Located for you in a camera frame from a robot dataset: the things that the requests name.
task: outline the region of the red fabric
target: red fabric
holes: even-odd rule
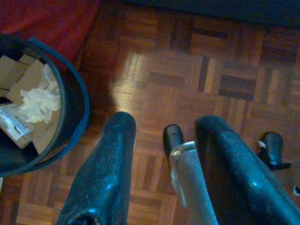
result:
[[[0,0],[0,33],[35,37],[72,61],[96,17],[99,0]]]

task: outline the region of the parquet floor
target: parquet floor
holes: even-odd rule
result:
[[[129,225],[183,225],[164,157],[166,125],[193,140],[193,122],[219,115],[256,151],[266,131],[284,138],[284,161],[300,157],[300,31],[160,9],[101,3],[75,64],[91,95],[91,124],[52,166],[4,179],[0,224],[50,225],[76,172],[116,111],[137,122]]]

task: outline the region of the white tag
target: white tag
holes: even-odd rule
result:
[[[30,133],[33,129],[17,115],[18,106],[14,103],[0,105],[0,125],[15,140]]]

